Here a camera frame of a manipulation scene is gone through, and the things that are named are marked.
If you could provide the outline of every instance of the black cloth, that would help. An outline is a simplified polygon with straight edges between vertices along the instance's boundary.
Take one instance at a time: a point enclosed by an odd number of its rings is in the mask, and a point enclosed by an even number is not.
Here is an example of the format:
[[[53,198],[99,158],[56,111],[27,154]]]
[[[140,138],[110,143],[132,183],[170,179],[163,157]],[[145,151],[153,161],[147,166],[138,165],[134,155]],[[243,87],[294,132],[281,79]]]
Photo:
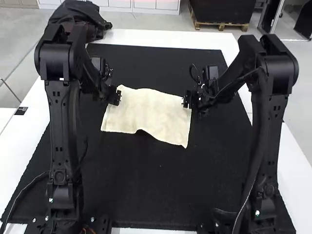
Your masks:
[[[196,88],[189,66],[227,68],[221,51],[89,44],[90,56],[103,56],[114,68],[112,84],[152,88],[183,96]],[[89,138],[82,164],[84,214],[107,214],[114,226],[213,230],[212,208],[238,212],[247,174],[251,124],[237,95],[206,118],[192,112],[187,149],[149,134],[100,131],[105,105],[81,95],[80,113]],[[83,152],[84,144],[78,144]],[[2,216],[19,191],[50,166],[50,130],[44,132]],[[45,215],[46,181],[39,182],[14,212],[12,222]]]
[[[91,1],[66,0],[49,18],[48,23],[61,23],[66,32],[71,32],[74,24],[87,28],[87,43],[103,38],[103,32],[113,27],[99,14],[99,6]]]

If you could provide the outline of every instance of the table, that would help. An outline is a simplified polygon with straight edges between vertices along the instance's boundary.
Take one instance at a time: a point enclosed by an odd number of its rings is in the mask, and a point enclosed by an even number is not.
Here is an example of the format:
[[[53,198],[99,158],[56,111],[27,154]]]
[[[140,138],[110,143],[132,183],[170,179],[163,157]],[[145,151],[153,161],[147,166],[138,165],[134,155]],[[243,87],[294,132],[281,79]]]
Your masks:
[[[239,52],[230,33],[175,32],[114,29],[97,43],[169,48],[218,49],[229,66]],[[252,119],[251,94],[246,85],[239,90],[246,113]],[[0,135],[0,213],[9,202],[25,168],[49,123],[49,108],[43,81],[38,78],[21,106],[25,115],[13,116]],[[312,168],[283,123],[278,161],[278,182],[287,210],[298,234],[310,232]],[[22,234],[26,224],[7,225],[6,234]],[[187,234],[186,231],[113,229],[114,234]]]

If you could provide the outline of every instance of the black bag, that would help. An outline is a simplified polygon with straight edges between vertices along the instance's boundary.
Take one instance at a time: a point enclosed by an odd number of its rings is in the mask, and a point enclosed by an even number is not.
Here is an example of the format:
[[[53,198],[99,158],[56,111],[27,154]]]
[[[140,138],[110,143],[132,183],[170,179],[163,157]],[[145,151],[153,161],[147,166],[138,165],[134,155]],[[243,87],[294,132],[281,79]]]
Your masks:
[[[102,39],[104,31],[113,27],[99,14],[99,6],[90,1],[65,0],[52,14],[49,23],[60,23],[70,33],[74,24],[87,28],[86,42]]]

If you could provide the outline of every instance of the cloth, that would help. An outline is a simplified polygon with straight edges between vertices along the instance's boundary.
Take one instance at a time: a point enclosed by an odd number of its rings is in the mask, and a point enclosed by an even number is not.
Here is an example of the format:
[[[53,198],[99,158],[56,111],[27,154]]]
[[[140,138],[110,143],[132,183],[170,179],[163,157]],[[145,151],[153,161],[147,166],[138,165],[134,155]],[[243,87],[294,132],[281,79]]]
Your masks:
[[[87,29],[87,43],[103,39],[104,31],[113,27],[99,14],[99,6],[91,1],[64,1],[49,18],[48,23],[60,23],[70,33],[75,24],[84,25]]]
[[[181,97],[123,85],[118,90],[121,102],[108,105],[102,131],[134,134],[141,129],[157,140],[187,147],[192,111],[183,108]]]

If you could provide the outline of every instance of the white cabinet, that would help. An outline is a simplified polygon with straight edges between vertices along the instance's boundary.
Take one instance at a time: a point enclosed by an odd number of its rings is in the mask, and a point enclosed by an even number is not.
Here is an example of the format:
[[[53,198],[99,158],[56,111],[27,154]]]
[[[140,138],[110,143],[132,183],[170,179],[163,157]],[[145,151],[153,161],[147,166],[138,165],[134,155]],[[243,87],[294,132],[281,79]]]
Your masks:
[[[108,0],[108,6],[131,8],[131,0]]]
[[[177,10],[179,0],[156,0],[156,9],[159,10]]]
[[[108,6],[108,0],[91,0],[95,5]]]
[[[36,0],[40,9],[56,9],[65,0]],[[100,11],[178,15],[180,0],[90,0]]]
[[[60,0],[39,0],[39,4],[60,5]]]
[[[134,8],[156,9],[156,0],[134,0]]]

